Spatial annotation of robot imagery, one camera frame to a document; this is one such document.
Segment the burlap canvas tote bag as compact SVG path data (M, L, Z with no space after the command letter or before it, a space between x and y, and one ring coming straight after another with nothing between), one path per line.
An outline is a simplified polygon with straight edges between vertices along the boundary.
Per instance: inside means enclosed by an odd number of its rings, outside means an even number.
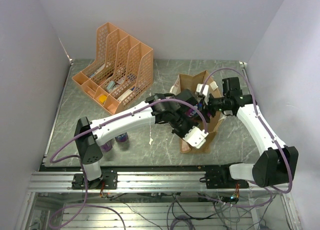
M175 81L174 85L171 87L170 92L172 94L178 95L182 91L189 89L192 94L194 94L197 90L197 86L202 84L204 80L209 76L208 71L202 71L196 75L182 74L180 73ZM209 93L213 95L215 98L219 98L222 96L219 87L215 80L210 77L206 82L209 85ZM202 130L204 128L203 122L201 118L198 116L196 111L191 108L186 109L186 115L191 117L196 123L199 124L199 128ZM213 142L214 138L218 133L218 128L221 123L224 121L225 117L222 113L217 112L214 117L210 117L210 122L207 124L208 126L208 136L205 138L206 142L201 146L201 148L197 149L195 147L190 146L187 142L180 139L180 153L182 154L208 154L211 152L210 144Z

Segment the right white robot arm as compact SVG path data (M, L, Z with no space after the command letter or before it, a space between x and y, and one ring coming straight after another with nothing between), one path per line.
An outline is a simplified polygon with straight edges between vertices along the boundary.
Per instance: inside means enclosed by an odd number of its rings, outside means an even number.
M298 150L277 137L266 122L252 94L243 94L238 77L222 80L222 96L214 97L209 85L198 84L196 93L201 97L202 109L214 116L216 112L231 112L246 127L254 140L259 158L254 164L234 163L220 176L221 184L233 187L238 180L255 183L259 187L287 184L292 188L298 162Z

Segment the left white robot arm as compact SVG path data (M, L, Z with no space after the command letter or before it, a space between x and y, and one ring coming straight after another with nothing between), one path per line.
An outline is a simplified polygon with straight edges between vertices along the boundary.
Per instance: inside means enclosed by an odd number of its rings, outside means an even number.
M138 105L107 118L92 121L87 117L80 118L74 136L81 167L85 173L85 184L96 189L102 183L102 148L116 136L141 126L169 124L173 134L190 146L201 148L207 133L186 114L188 109L196 110L196 104L197 101L189 90L178 95L156 93Z

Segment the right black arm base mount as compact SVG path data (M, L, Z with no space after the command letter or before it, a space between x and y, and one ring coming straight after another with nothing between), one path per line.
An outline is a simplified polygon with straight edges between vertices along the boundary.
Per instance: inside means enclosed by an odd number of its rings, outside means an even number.
M205 183L207 189L235 189L237 184L240 189L248 189L247 181L231 177L230 166L230 164L201 166L205 174L199 179L199 182Z

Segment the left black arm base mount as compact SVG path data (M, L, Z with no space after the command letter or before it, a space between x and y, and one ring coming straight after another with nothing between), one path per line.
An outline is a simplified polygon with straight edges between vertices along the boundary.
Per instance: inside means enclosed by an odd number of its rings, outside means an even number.
M88 180L89 190L115 190L118 184L118 174L111 171L103 171L100 178L95 180ZM71 183L72 190L84 190L85 189L85 179L83 173L77 173L73 176Z

